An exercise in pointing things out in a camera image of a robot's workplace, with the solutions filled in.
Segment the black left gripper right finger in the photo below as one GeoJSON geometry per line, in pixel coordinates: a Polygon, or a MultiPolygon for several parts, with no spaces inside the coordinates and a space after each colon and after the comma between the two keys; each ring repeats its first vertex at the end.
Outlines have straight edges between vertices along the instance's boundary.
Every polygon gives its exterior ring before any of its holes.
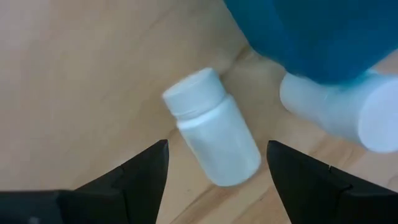
{"type": "Polygon", "coordinates": [[[274,140],[267,163],[292,223],[397,223],[397,192],[274,140]]]}

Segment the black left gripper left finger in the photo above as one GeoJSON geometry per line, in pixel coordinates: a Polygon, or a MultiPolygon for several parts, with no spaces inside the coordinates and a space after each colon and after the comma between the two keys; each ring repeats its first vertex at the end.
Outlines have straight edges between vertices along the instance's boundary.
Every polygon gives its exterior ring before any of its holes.
{"type": "Polygon", "coordinates": [[[161,139],[78,190],[117,193],[128,223],[155,223],[169,169],[169,142],[161,139]]]}

